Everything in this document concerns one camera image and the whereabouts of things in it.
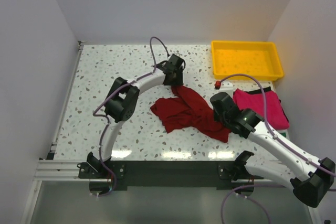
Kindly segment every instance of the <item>terrazzo table surface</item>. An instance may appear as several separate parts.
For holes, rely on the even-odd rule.
[[[167,45],[186,61],[184,84],[197,91],[208,103],[214,90],[210,45]],[[161,45],[154,45],[157,62],[166,59]],[[152,71],[148,45],[86,45],[83,48],[64,120],[58,135],[54,159],[86,160],[98,148],[104,119],[92,111],[105,99],[115,78],[125,79]],[[251,81],[232,81],[234,88],[258,89]],[[273,85],[262,82],[263,87]],[[173,97],[170,87],[158,86],[143,93],[134,115],[122,127],[114,144],[112,159],[129,161],[191,160],[230,161],[242,151],[252,151],[265,160],[276,160],[250,140],[230,133],[228,143],[212,139],[188,127],[167,134],[161,121],[150,111],[158,98]]]

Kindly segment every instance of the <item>purple cable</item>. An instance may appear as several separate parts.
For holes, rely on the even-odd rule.
[[[165,48],[166,52],[167,52],[167,55],[169,56],[169,52],[168,52],[168,49],[166,47],[166,45],[162,42],[162,40],[160,40],[159,38],[157,37],[151,37],[150,39],[150,42],[149,42],[149,45],[150,45],[150,48],[151,48],[151,53],[152,53],[152,57],[153,57],[153,61],[154,61],[154,67],[153,67],[153,72],[149,72],[149,73],[145,73],[144,75],[136,78],[135,80],[129,82],[129,83],[126,83],[120,87],[118,87],[115,91],[112,92],[112,94],[110,94],[93,112],[93,116],[95,117],[103,117],[105,119],[107,119],[107,124],[105,125],[104,127],[104,130],[102,131],[101,135],[100,135],[100,140],[99,140],[99,161],[101,163],[101,165],[113,176],[113,187],[110,188],[110,190],[105,193],[105,194],[101,194],[101,195],[98,195],[99,197],[101,196],[106,196],[106,195],[109,195],[117,186],[117,177],[115,176],[115,173],[104,163],[103,159],[102,159],[102,155],[101,155],[101,146],[102,146],[102,141],[103,141],[103,138],[105,136],[105,133],[110,125],[110,119],[108,118],[107,115],[104,115],[104,114],[97,114],[97,112],[110,100],[112,99],[117,93],[119,93],[120,90],[122,90],[123,88],[126,88],[127,86],[130,86],[132,84],[134,84],[135,82],[147,77],[147,76],[150,76],[151,74],[155,73],[156,71],[156,59],[155,59],[155,55],[154,55],[154,51],[153,51],[153,46],[152,46],[152,39],[157,39],[162,45],[163,47]]]
[[[152,46],[152,40],[153,40],[153,39],[158,40],[158,41],[163,45],[164,49],[165,49],[166,52],[167,52],[167,56],[168,56],[168,57],[169,57],[169,52],[168,52],[168,49],[167,49],[166,45],[162,42],[162,40],[160,40],[159,38],[157,38],[157,37],[155,37],[155,36],[153,36],[153,37],[150,38],[150,40],[149,40],[149,46],[150,46],[150,48],[151,48],[151,53],[152,53],[153,60],[154,60],[154,70],[153,70],[153,73],[154,73],[154,72],[156,71],[156,60],[155,60],[155,57],[154,57],[154,51],[153,51],[153,46]]]
[[[271,187],[271,188],[282,188],[283,186],[280,186],[280,185],[246,185],[246,186],[238,186],[234,189],[232,189],[226,196],[225,198],[223,199],[222,201],[222,205],[221,205],[221,213],[220,213],[220,218],[222,220],[222,224],[225,224],[225,221],[224,221],[224,215],[223,215],[223,210],[224,210],[224,205],[225,205],[225,202],[226,200],[229,198],[229,196],[234,193],[236,190],[240,190],[240,189],[245,189],[245,188],[251,188],[251,187]],[[267,210],[259,203],[257,202],[256,200],[252,199],[252,198],[249,198],[247,197],[248,200],[252,201],[253,203],[257,204],[263,211],[264,213],[266,214],[267,216],[267,220],[268,220],[268,223],[270,224],[271,223],[271,217],[269,215],[269,213],[267,212]]]
[[[292,147],[290,147],[288,144],[286,144],[284,141],[282,141],[280,138],[278,138],[278,136],[272,131],[271,127],[269,126],[268,124],[268,121],[267,121],[267,107],[266,107],[266,95],[265,95],[265,92],[264,92],[264,89],[263,87],[261,86],[260,82],[252,77],[252,76],[249,76],[248,74],[244,74],[244,73],[236,73],[236,74],[231,74],[230,76],[227,76],[225,77],[223,80],[221,80],[221,82],[231,78],[231,77],[234,77],[234,76],[245,76],[245,77],[248,77],[252,80],[254,80],[258,86],[260,87],[260,90],[261,90],[261,93],[263,94],[262,95],[262,99],[264,100],[264,118],[265,118],[265,126],[266,128],[268,129],[268,131],[271,133],[271,135],[274,137],[274,139],[276,139],[280,144],[282,144],[286,149],[288,149],[289,151],[291,151],[292,153],[294,153],[295,155],[297,155],[298,157],[300,157],[301,159],[303,159],[306,163],[308,164],[311,164],[312,166],[316,167],[317,169],[320,169],[322,171],[324,171],[325,173],[333,176],[333,177],[336,177],[336,174],[321,167],[320,165],[314,163],[313,161],[310,161],[308,160],[305,156],[303,156],[301,153],[297,152],[296,150],[294,150]]]

